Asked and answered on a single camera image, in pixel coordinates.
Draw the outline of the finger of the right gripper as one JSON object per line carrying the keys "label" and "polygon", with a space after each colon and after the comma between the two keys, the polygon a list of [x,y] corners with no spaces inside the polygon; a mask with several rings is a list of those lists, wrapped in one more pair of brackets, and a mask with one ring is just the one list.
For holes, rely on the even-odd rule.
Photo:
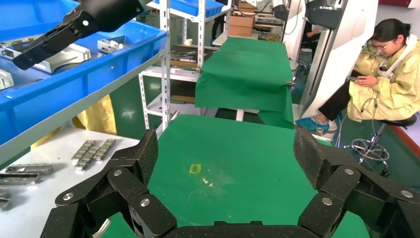
{"label": "finger of the right gripper", "polygon": [[98,32],[96,20],[85,10],[63,18],[63,22],[29,44],[12,62],[21,70],[27,70],[67,48],[79,39]]}

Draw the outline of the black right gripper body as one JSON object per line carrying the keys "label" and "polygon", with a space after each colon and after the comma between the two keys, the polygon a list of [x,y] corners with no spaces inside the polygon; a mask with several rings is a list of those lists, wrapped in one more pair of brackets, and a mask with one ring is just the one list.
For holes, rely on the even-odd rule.
{"label": "black right gripper body", "polygon": [[80,10],[87,12],[99,32],[113,32],[147,10],[149,0],[81,0]]}

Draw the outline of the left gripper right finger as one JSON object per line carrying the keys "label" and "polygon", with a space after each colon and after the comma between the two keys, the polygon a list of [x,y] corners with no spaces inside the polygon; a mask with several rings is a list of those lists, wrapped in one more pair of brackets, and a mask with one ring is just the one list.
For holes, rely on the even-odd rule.
{"label": "left gripper right finger", "polygon": [[420,235],[420,195],[358,164],[343,149],[319,143],[306,129],[295,132],[294,156],[317,194],[298,225],[316,237],[331,237],[347,212],[383,238]]}

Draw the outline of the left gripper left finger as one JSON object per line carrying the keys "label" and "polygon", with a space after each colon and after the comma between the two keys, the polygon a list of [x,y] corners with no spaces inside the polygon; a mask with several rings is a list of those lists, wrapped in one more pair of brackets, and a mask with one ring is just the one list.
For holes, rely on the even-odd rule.
{"label": "left gripper left finger", "polygon": [[41,237],[91,238],[118,213],[139,238],[168,235],[176,218],[147,187],[157,159],[157,134],[148,129],[137,145],[115,151],[101,171],[57,196]]}

